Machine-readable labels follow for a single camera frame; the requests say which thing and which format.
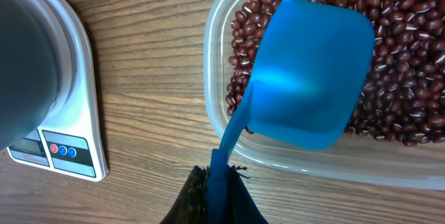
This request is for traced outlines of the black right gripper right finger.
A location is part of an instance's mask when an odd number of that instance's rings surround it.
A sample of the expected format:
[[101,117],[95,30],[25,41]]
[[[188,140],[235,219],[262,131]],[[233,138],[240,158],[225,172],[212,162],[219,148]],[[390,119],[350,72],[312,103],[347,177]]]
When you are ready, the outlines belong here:
[[268,224],[246,189],[241,179],[244,175],[239,170],[246,170],[246,167],[232,166],[229,169],[226,224]]

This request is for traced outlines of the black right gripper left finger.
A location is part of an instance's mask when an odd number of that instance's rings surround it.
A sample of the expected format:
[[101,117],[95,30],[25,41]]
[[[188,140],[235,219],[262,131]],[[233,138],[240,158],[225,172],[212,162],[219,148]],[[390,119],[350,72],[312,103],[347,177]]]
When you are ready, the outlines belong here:
[[204,199],[207,189],[209,168],[195,166],[185,181],[175,203],[161,221],[161,224],[205,224],[207,203]]

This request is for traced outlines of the blue plastic measuring scoop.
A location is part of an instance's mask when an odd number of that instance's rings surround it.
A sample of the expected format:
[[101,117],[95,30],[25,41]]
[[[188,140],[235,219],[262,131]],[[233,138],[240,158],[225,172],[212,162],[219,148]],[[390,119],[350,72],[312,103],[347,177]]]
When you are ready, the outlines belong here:
[[331,146],[353,113],[374,46],[371,21],[357,11],[281,1],[259,45],[243,98],[212,152],[208,223],[226,221],[228,161],[241,132],[249,129],[310,150]]

